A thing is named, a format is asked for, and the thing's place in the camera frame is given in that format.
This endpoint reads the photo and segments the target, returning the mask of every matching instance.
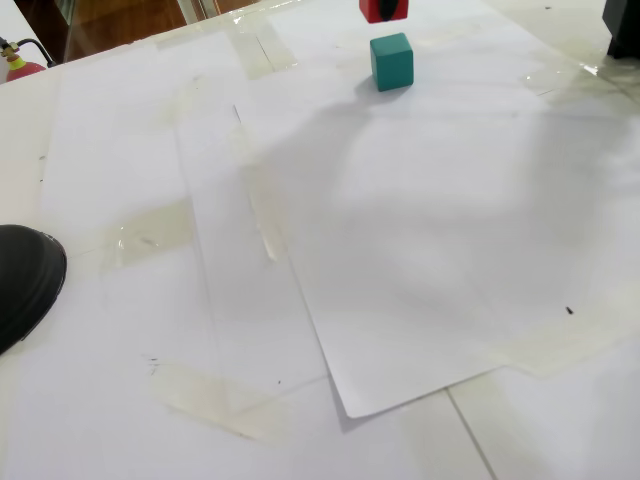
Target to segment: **white surface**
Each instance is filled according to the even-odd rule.
[[[157,64],[147,46],[64,72],[42,198],[47,228],[63,244],[186,196],[164,118],[173,86],[152,81]]]
[[[481,27],[455,42],[432,40],[425,3],[377,27],[407,34],[416,77],[378,94],[367,39],[380,32],[359,28],[356,8],[329,7],[340,13],[328,28],[296,10],[274,18],[300,64],[257,84],[238,111],[350,416],[490,370],[501,344],[637,281],[609,268],[609,284],[593,288],[589,275],[609,252],[630,260],[620,238],[640,240],[606,228],[633,222],[607,192],[640,147],[637,109],[615,86],[576,63],[566,102],[549,105],[534,88],[556,80],[523,82],[541,68],[527,53],[561,58],[469,1],[458,7]],[[310,4],[306,18],[325,8]]]
[[[38,40],[13,0],[0,0],[0,36],[9,42],[17,42],[23,38]],[[43,67],[47,65],[40,50],[33,44],[21,47],[19,55],[27,62],[37,63]],[[0,84],[2,84],[5,83],[9,67],[4,58],[0,60]]]

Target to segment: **red block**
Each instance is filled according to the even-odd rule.
[[[409,13],[409,0],[360,0],[360,10],[369,23],[402,20]]]

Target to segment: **clear tape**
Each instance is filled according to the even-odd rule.
[[[553,322],[490,357],[537,377],[562,372],[640,333],[640,284]]]
[[[237,383],[209,377],[189,367],[159,364],[150,377],[151,390],[165,405],[251,440],[278,444],[287,433],[286,404],[281,399]],[[252,406],[234,410],[229,399]]]
[[[230,14],[231,28],[226,30],[227,37],[250,80],[286,70],[298,63],[267,18],[270,9],[278,6]]]
[[[282,234],[282,215],[277,207],[274,190],[263,165],[256,158],[246,129],[240,125],[230,134],[231,151],[240,165],[251,208],[267,255],[277,262],[286,254],[286,244]]]
[[[104,269],[122,268],[193,239],[191,204],[182,199],[144,212],[107,234]]]

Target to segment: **wooden block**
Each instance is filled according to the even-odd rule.
[[[371,40],[371,70],[381,92],[413,85],[413,50],[404,33]]]
[[[407,18],[409,0],[360,0],[360,10],[369,23]]]

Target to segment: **tape strip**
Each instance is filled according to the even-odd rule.
[[[191,204],[187,199],[137,215],[107,234],[104,269],[122,268],[191,242]]]
[[[527,73],[520,82],[546,103],[561,105],[590,97],[600,97],[617,89],[591,69],[547,50],[530,54],[544,67]]]
[[[640,284],[515,340],[490,357],[538,377],[557,374],[640,333]]]
[[[269,23],[267,14],[273,9],[293,5],[298,1],[266,6],[245,12],[237,10],[229,14],[227,37],[250,80],[273,72],[286,70],[298,64],[291,50],[282,42]]]
[[[255,80],[269,75],[275,70],[269,62],[267,54],[262,49],[258,37],[251,28],[252,22],[248,18],[245,15],[236,17],[232,14],[230,18],[232,24],[226,30],[226,34],[240,59],[247,78]]]
[[[286,254],[287,248],[283,236],[282,216],[277,208],[273,189],[270,188],[264,167],[256,158],[247,131],[242,125],[231,132],[229,141],[233,156],[240,165],[240,174],[256,216],[264,248],[269,258],[276,262]]]
[[[150,377],[154,396],[165,405],[252,440],[279,443],[286,434],[286,405],[222,378],[207,377],[189,367],[160,364]],[[230,398],[251,403],[234,411]]]

